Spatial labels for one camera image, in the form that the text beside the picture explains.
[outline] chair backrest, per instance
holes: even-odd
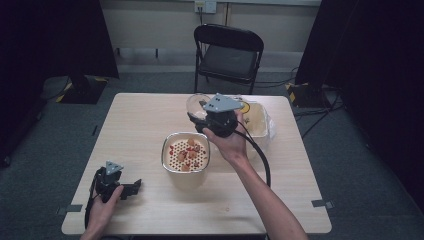
[[[264,42],[254,32],[217,24],[204,24],[194,30],[197,47],[199,42],[220,47],[261,52]]]

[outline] electrical cord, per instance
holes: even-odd
[[[289,81],[291,81],[293,79],[294,78],[288,78],[286,80],[279,81],[279,82],[255,82],[255,83],[276,83],[275,85],[269,85],[269,86],[257,86],[257,85],[255,85],[255,88],[273,88],[273,87],[279,87],[281,85],[284,85],[284,84],[288,83]]]
[[[321,120],[322,119],[324,119],[327,115],[329,115],[330,114],[330,112],[332,112],[332,111],[335,111],[335,110],[338,110],[338,109],[341,109],[341,108],[343,108],[343,106],[344,105],[341,105],[341,106],[339,106],[339,107],[337,107],[337,108],[334,108],[335,107],[335,105],[336,105],[336,103],[337,103],[337,100],[339,99],[339,96],[340,96],[340,92],[337,92],[337,96],[336,96],[336,99],[334,100],[334,102],[331,104],[331,107],[330,107],[330,109],[324,109],[324,110],[318,110],[318,111],[309,111],[309,113],[308,114],[304,114],[304,115],[296,115],[295,114],[295,117],[296,116],[300,116],[300,118],[302,118],[302,116],[306,116],[306,115],[315,115],[315,114],[322,114],[322,113],[324,113],[324,115],[322,115],[314,124],[312,124],[312,126],[311,127],[309,127],[308,128],[308,130],[306,130],[303,134],[302,134],[302,139],[303,138],[305,138],[306,137],[306,135],[319,123],[319,122],[321,122]]]
[[[230,9],[230,3],[229,2],[227,2],[227,6],[225,7],[225,24],[224,25],[227,25],[228,24],[228,9]]]
[[[203,25],[203,8],[202,7],[197,7],[197,11],[199,12],[200,25]]]
[[[91,182],[91,186],[90,186],[90,196],[88,197],[87,207],[85,208],[85,216],[84,216],[84,226],[86,229],[88,226],[88,222],[90,221],[90,212],[94,204],[94,199],[99,196],[99,193],[97,193],[96,196],[92,197],[94,193],[94,189],[96,187],[97,174],[100,174],[100,169],[97,170],[96,173],[94,174],[93,181]]]
[[[296,77],[293,77],[293,71],[296,70],[297,68],[299,68],[299,67],[295,67],[295,68],[293,68],[290,71],[290,78],[288,78],[288,79],[285,79],[285,80],[282,80],[282,81],[276,81],[276,82],[260,82],[260,81],[258,81],[258,82],[255,82],[255,83],[277,83],[278,84],[278,85],[274,85],[274,86],[262,86],[262,87],[259,87],[259,88],[268,88],[268,87],[278,87],[278,86],[281,86],[282,84],[285,84],[285,83],[287,83],[287,82],[289,82],[289,81],[291,81],[291,80],[293,80],[293,79],[296,78]]]
[[[241,133],[241,132],[239,132],[235,129],[231,129],[231,128],[221,124],[218,121],[212,120],[212,122],[214,124],[220,126],[221,128],[224,128],[225,130],[232,131],[233,133],[241,136],[242,138],[246,139],[252,145],[252,147],[256,150],[256,152],[259,154],[259,156],[262,159],[262,162],[263,162],[264,168],[265,168],[265,174],[266,174],[266,184],[268,185],[268,187],[271,187],[271,170],[270,170],[270,167],[269,167],[268,159],[266,158],[264,152],[259,147],[259,145],[255,142],[255,140],[253,140],[253,137],[250,135],[249,131],[247,131],[247,128],[244,126],[244,124],[241,123],[241,122],[238,122],[244,128],[244,130],[246,131],[248,136],[246,136],[246,134],[243,134],[243,133]]]

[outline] human wrist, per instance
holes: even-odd
[[[100,239],[103,235],[104,228],[100,225],[88,226],[84,234],[81,236],[81,240],[95,240]]]
[[[236,171],[250,164],[249,159],[245,155],[234,155],[228,162]]]

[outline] wooden tabletop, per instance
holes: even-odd
[[[84,232],[84,213],[93,175],[107,160],[123,165],[121,183],[143,180],[138,195],[119,201],[106,234],[186,235],[263,234],[265,228],[231,166],[211,145],[211,160],[203,184],[181,190],[161,164],[164,140],[175,132],[195,132],[187,117],[190,94],[120,93],[115,96],[72,204],[81,212],[67,213],[62,231]],[[282,96],[244,96],[262,104],[275,123],[276,135],[265,155],[274,192],[286,203],[307,233],[327,233],[331,223],[321,200],[308,156],[288,100]],[[259,157],[251,160],[259,175]]]

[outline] gray carpet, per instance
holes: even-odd
[[[259,73],[258,81],[289,77],[290,73]],[[61,232],[64,216],[56,211],[73,198],[113,97],[120,92],[192,93],[194,88],[193,73],[121,73],[120,78],[108,83],[97,105],[49,100],[40,121],[11,155],[12,165],[0,170],[0,239],[78,239]],[[47,80],[43,96],[60,91],[65,81]],[[283,86],[261,88],[269,85],[275,84],[258,83],[254,94],[287,95]],[[201,80],[199,89],[223,94],[248,91],[213,79],[209,84]],[[320,116],[298,120],[300,132]],[[328,210],[332,231],[310,239],[424,239],[423,215],[362,136],[341,109],[304,138],[323,198],[335,205]]]

